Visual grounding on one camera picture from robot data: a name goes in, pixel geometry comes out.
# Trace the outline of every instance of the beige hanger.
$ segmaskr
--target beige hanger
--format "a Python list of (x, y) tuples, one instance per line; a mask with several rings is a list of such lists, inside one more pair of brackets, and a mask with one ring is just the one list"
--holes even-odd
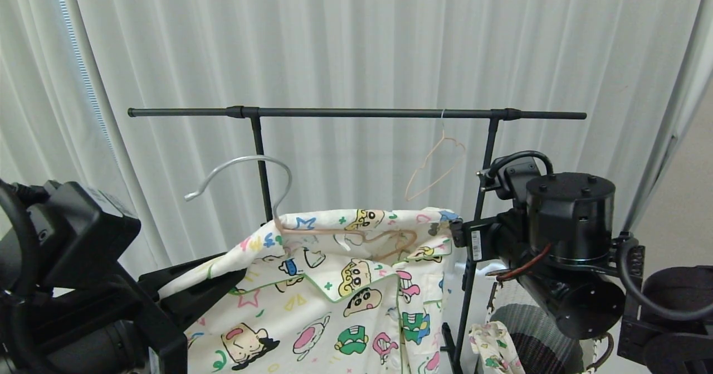
[[(428, 155), (426, 155), (425, 159), (423, 159), (423, 164), (421, 164), (421, 166), (420, 166), (419, 168), (416, 168), (416, 170), (413, 171), (413, 175), (411, 175), (411, 180), (408, 181), (408, 185), (406, 186), (406, 191), (405, 191), (404, 194), (403, 194), (403, 198), (405, 198), (406, 201), (411, 201), (412, 199), (417, 198), (418, 196), (420, 196), (421, 194), (423, 194), (425, 191), (427, 191), (428, 189), (430, 189), (430, 188), (432, 188), (433, 186), (435, 186), (436, 183), (440, 182), (443, 178), (445, 178), (446, 176), (448, 176), (448, 174), (451, 173), (451, 171), (453, 171), (453, 169), (455, 169), (456, 166), (458, 166), (459, 163), (463, 162), (463, 160), (466, 159), (466, 152), (467, 152), (467, 151), (466, 151), (466, 146), (463, 145), (460, 141), (455, 140), (455, 138), (453, 138), (453, 137), (446, 137), (446, 125), (443, 124), (443, 113), (445, 113), (445, 112), (446, 112), (445, 109), (443, 109), (443, 112), (441, 112), (441, 140), (438, 140), (438, 143), (436, 143), (436, 145), (434, 145), (433, 148), (431, 148), (431, 150), (428, 151)], [(456, 160), (456, 163), (454, 163), (453, 166), (451, 166), (451, 168), (446, 171), (446, 173), (444, 173), (443, 175), (441, 175), (440, 178), (436, 179), (435, 182), (431, 183), (430, 185), (426, 186), (425, 189), (422, 189), (422, 190), (419, 191), (418, 193), (416, 193), (416, 194), (414, 194), (413, 196), (410, 196), (410, 197), (409, 197), (409, 196), (408, 196), (408, 189), (411, 188), (411, 185), (412, 185), (412, 183), (413, 183), (413, 179), (416, 177), (416, 174), (418, 173), (418, 171), (422, 171), (422, 170), (426, 167), (426, 164), (428, 163), (428, 159), (430, 159), (430, 157), (433, 155), (433, 153), (436, 152), (436, 150), (438, 149), (438, 147), (440, 147), (441, 144), (443, 144), (443, 141), (446, 141), (446, 140), (452, 141), (452, 142), (456, 145), (456, 147), (462, 148), (462, 149), (463, 149), (463, 155), (461, 156), (461, 158), (459, 158), (459, 159)]]
[(272, 162), (276, 163), (280, 168), (284, 169), (285, 172), (287, 173), (287, 186), (285, 187), (285, 191), (281, 194), (280, 197), (277, 199), (277, 203), (272, 205), (272, 216), (273, 216), (273, 221), (275, 222), (275, 227), (277, 227), (278, 230), (280, 230), (281, 234), (295, 234), (295, 235), (305, 235), (305, 234), (310, 234), (310, 235), (357, 235), (362, 238), (363, 242), (374, 242), (376, 240), (381, 239), (384, 236), (393, 236), (393, 235), (398, 235), (397, 237), (397, 242), (399, 242), (399, 239), (401, 235), (410, 235), (410, 239), (408, 239), (407, 244), (405, 245), (400, 245), (397, 246), (397, 248), (389, 252), (385, 255), (379, 255), (377, 257), (374, 257), (374, 260), (383, 260), (386, 257), (389, 257), (390, 255), (394, 255), (398, 252), (400, 252), (403, 249), (406, 249), (407, 247), (410, 247), (413, 245), (417, 239), (417, 234), (413, 230), (387, 230), (383, 232), (381, 235), (378, 235), (377, 237), (373, 237), (372, 239), (367, 239), (367, 235), (361, 231), (361, 230), (327, 230), (327, 229), (307, 229), (307, 230), (298, 230), (298, 229), (286, 229), (285, 227), (282, 226), (282, 221), (280, 221), (280, 216), (277, 214), (277, 207), (282, 203), (282, 201), (285, 199), (288, 193), (290, 193), (290, 188), (292, 188), (292, 171), (290, 170), (290, 167), (284, 164), (282, 161), (272, 158), (269, 156), (245, 156), (245, 157), (239, 157), (239, 158), (234, 158), (230, 161), (224, 162), (221, 165), (217, 166), (215, 169), (211, 171), (208, 176), (206, 176), (205, 179), (199, 184), (198, 190), (194, 191), (193, 193), (186, 194), (183, 198), (186, 201), (191, 201), (194, 198), (200, 196), (203, 194), (204, 191), (206, 191), (206, 188), (208, 184), (211, 182), (211, 180), (223, 169), (227, 168), (228, 166), (231, 166), (235, 163), (240, 163), (240, 162), (246, 162), (246, 161), (267, 161), (267, 162)]

